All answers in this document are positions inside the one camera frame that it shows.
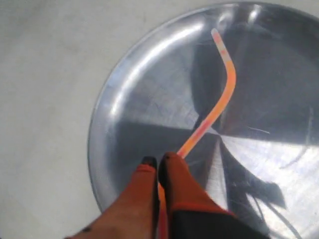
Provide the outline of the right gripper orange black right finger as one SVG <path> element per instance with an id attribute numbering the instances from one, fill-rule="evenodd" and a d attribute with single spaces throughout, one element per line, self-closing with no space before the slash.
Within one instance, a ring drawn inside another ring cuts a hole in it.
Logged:
<path id="1" fill-rule="evenodd" d="M 159 165 L 170 239 L 264 239 L 265 235 L 216 204 L 191 175 L 183 158 L 166 153 Z"/>

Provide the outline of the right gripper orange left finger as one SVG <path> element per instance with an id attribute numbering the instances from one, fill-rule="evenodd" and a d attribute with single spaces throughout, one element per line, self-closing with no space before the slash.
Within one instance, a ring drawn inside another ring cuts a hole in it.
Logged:
<path id="1" fill-rule="evenodd" d="M 71 238 L 154 239 L 157 223 L 157 160 L 145 156 L 118 199 Z"/>

